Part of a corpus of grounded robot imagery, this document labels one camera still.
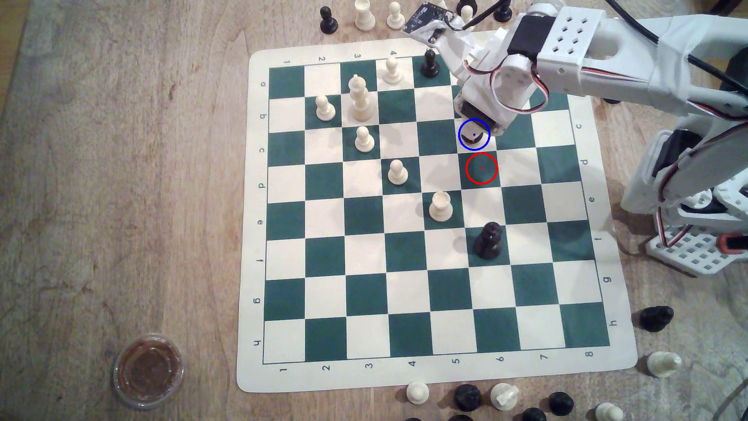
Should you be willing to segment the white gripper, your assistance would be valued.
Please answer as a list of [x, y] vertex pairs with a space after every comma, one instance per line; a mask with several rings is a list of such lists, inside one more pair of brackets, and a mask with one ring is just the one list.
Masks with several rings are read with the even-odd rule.
[[506, 107], [510, 99], [501, 98], [497, 68], [507, 56], [510, 32], [499, 28], [474, 34], [440, 28], [435, 49], [448, 70], [457, 79], [460, 90], [455, 97], [455, 113], [471, 122], [481, 133], [502, 136], [516, 114]]

